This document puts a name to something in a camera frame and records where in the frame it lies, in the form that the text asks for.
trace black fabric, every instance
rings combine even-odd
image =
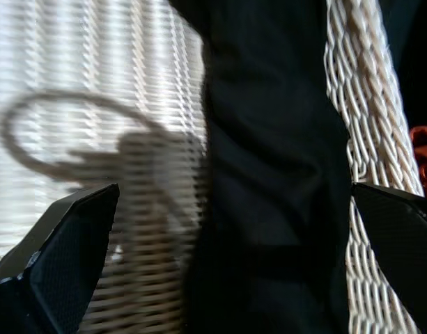
[[[412,14],[412,25],[408,34],[401,38],[392,27],[388,27],[387,32],[391,45],[398,44],[398,40],[406,38],[401,61],[396,69],[408,124],[410,127],[416,127],[427,125],[427,0],[408,1],[415,2],[416,10],[414,12],[397,10],[392,17],[396,25],[399,25],[403,19]]]
[[[211,185],[187,333],[347,333],[348,133],[325,94],[325,0],[173,5],[208,66]]]

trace black garment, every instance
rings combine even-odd
[[[347,333],[348,133],[325,94],[325,0],[173,4],[208,46],[187,333]]]

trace sunlight on wicker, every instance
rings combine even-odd
[[[354,180],[421,193],[377,1],[328,1],[327,87],[352,135]],[[82,333],[179,332],[180,269],[205,190],[202,76],[201,41],[166,0],[0,2],[0,119],[34,97],[0,128],[25,151],[0,138],[0,258],[54,200],[121,186]],[[351,333],[416,333],[350,210]]]
[[[422,194],[398,79],[376,0],[328,0],[327,89],[351,133],[354,181]],[[416,333],[378,269],[354,204],[347,252],[352,333]]]

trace wicker weave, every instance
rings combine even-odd
[[[329,8],[328,93],[354,180],[421,193],[377,1]],[[0,2],[0,258],[70,190],[122,188],[83,333],[178,333],[203,202],[200,46],[165,0]],[[350,210],[351,333],[416,333]]]

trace orange object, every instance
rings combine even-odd
[[[427,126],[414,127],[410,132],[414,156],[419,165],[419,176],[427,197]]]

